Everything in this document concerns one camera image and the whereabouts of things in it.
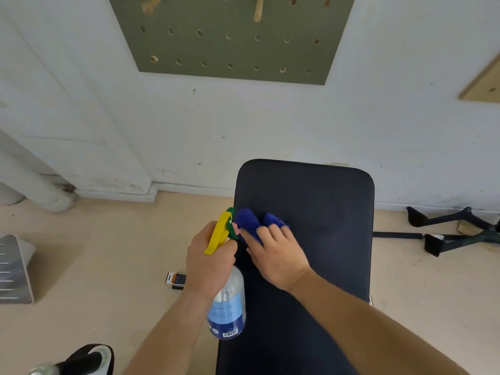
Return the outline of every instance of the wooden floor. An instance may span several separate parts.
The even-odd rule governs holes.
[[[23,374],[92,342],[111,345],[116,374],[176,300],[165,285],[186,248],[232,205],[224,197],[160,192],[154,204],[79,199],[64,214],[29,201],[0,207],[0,231],[33,242],[36,303],[0,305],[0,373]],[[412,228],[405,214],[375,212],[374,230],[454,233],[455,225]],[[374,239],[376,308],[474,375],[500,368],[500,247],[469,246],[435,258],[420,241]],[[215,372],[217,341],[203,329],[191,374]]]

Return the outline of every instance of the left hand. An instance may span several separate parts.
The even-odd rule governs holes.
[[[212,255],[203,252],[209,245],[216,224],[216,221],[209,222],[193,237],[187,249],[186,284],[183,291],[195,293],[210,303],[228,281],[238,248],[236,241],[230,239]]]

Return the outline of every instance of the weight bench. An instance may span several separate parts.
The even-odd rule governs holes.
[[[234,208],[266,212],[288,224],[311,267],[368,302],[372,256],[372,178],[361,170],[255,159],[238,174]],[[356,374],[336,343],[290,294],[260,275],[238,243],[247,321],[219,341],[217,375]]]

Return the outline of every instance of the right hand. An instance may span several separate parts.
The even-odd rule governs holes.
[[[257,235],[264,245],[246,230],[242,229],[241,235],[248,244],[247,252],[260,274],[279,289],[291,292],[298,280],[312,271],[289,227],[279,228],[275,224],[259,227]]]

